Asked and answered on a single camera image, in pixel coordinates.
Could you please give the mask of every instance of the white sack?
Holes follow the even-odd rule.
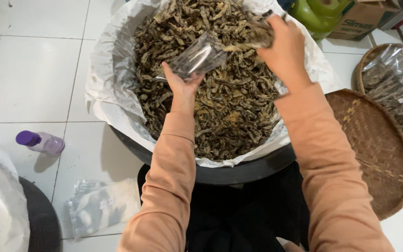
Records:
[[[145,17],[158,13],[168,0],[131,0],[124,4],[111,18],[90,56],[90,69],[86,84],[87,106],[94,101],[96,117],[106,121],[149,151],[153,152],[156,140],[152,138],[144,123],[147,121],[141,105],[133,93],[136,85],[134,34]],[[276,0],[244,0],[243,8],[255,14],[272,9],[282,15],[283,9]],[[313,82],[319,82],[324,93],[340,89],[340,80],[323,52],[310,37],[306,28],[294,21],[306,38],[305,65]],[[205,167],[234,166],[281,148],[290,142],[287,129],[281,120],[274,127],[270,138],[251,152],[222,163],[207,158],[196,158],[197,164]]]
[[[23,187],[14,164],[0,146],[0,252],[27,252],[30,234]]]

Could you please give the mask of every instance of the white tile floor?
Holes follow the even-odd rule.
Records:
[[[81,179],[119,181],[135,177],[142,163],[105,122],[87,113],[84,89],[89,53],[124,0],[0,0],[0,143],[21,176],[52,201],[62,227],[65,252],[115,251],[124,224],[84,238],[71,238],[64,201]],[[395,31],[374,31],[374,41],[398,43]],[[361,42],[326,39],[319,45],[344,84],[351,88],[355,65],[370,48]],[[15,143],[21,130],[63,137],[59,158]],[[403,252],[403,209],[382,221],[397,251]]]

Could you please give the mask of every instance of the clear plastic bag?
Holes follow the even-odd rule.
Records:
[[[78,182],[76,195],[66,202],[75,239],[127,222],[141,209],[136,178],[104,184]]]
[[[113,183],[115,182],[105,182],[94,179],[84,179],[81,181],[77,181],[77,183],[74,185],[74,196],[94,192],[105,186],[110,186]]]
[[[184,50],[169,66],[172,71],[188,83],[220,66],[227,60],[228,53],[223,50],[216,33],[207,31]],[[164,74],[153,78],[167,82]]]
[[[362,71],[366,94],[382,105],[403,129],[403,46],[389,45]]]

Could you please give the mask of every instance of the black pants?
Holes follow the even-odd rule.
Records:
[[[138,174],[140,195],[150,167]],[[242,189],[195,184],[186,248],[197,251],[283,251],[275,237],[308,249],[309,211],[296,162]]]

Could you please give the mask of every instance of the green gas cylinder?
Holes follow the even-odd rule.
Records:
[[[327,37],[342,18],[351,0],[296,0],[290,15],[302,23],[318,43]]]

